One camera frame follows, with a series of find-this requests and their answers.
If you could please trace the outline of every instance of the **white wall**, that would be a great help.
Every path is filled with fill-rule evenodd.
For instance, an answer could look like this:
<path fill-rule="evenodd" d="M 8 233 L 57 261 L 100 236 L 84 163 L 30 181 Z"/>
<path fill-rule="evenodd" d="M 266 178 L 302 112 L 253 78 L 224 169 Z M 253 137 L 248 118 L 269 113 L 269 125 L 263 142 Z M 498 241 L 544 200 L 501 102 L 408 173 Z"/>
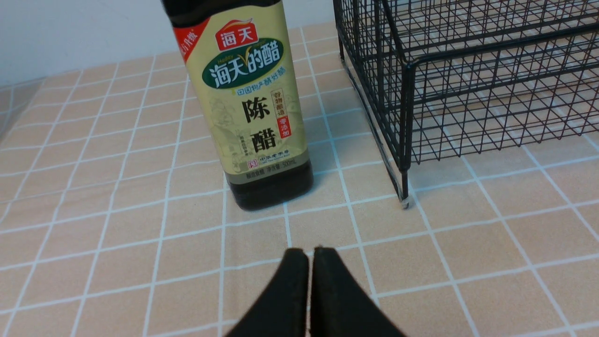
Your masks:
<path fill-rule="evenodd" d="M 283 0 L 290 28 L 332 0 Z M 0 85 L 177 50 L 159 0 L 0 0 Z"/>

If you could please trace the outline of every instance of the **haitian vinegar bottle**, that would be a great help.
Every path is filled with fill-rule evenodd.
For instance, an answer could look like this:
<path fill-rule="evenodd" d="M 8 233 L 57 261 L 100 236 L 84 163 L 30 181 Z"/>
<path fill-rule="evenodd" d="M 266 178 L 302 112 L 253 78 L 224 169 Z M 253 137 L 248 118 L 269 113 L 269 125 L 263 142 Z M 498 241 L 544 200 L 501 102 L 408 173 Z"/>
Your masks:
<path fill-rule="evenodd" d="M 237 204 L 313 184 L 281 0 L 162 0 Z"/>

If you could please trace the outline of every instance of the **green oval label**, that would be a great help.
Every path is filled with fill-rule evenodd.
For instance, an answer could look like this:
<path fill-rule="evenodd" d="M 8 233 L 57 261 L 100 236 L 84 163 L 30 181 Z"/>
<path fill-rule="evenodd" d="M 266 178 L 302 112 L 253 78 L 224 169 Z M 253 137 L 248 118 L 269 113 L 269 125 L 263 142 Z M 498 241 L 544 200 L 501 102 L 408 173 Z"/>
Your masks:
<path fill-rule="evenodd" d="M 261 38 L 251 46 L 219 54 L 204 68 L 202 79 L 211 88 L 236 88 L 266 75 L 281 58 L 283 43 L 273 38 Z"/>

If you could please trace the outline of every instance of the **red logo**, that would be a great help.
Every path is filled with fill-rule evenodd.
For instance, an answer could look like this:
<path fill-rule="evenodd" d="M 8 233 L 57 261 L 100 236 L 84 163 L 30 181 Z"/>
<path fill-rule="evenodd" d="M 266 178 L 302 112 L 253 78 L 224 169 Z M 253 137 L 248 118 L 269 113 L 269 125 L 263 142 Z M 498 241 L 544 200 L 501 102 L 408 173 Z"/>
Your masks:
<path fill-rule="evenodd" d="M 253 24 L 252 19 L 233 20 L 217 31 L 215 37 L 221 52 L 258 42 L 256 25 Z"/>
<path fill-rule="evenodd" d="M 187 62 L 189 55 L 191 55 L 191 52 L 198 44 L 199 38 L 202 36 L 202 33 L 204 33 L 204 30 L 208 25 L 208 21 L 210 21 L 210 19 L 190 28 L 174 28 L 175 37 L 179 44 L 179 51 L 181 51 L 181 55 L 185 62 Z"/>
<path fill-rule="evenodd" d="M 289 117 L 281 117 L 277 119 L 279 125 L 279 134 L 281 139 L 291 136 L 291 126 L 289 126 Z"/>
<path fill-rule="evenodd" d="M 258 160 L 254 159 L 254 160 L 248 161 L 247 166 L 251 169 L 258 167 Z"/>

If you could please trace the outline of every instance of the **wire mesh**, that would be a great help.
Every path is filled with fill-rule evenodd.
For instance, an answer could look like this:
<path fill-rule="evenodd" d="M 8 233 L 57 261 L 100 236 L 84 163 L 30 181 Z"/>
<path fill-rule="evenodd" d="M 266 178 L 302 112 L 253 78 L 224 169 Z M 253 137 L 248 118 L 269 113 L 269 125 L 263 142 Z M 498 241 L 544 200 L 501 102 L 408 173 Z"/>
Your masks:
<path fill-rule="evenodd" d="M 599 0 L 334 5 L 400 170 L 599 130 Z"/>

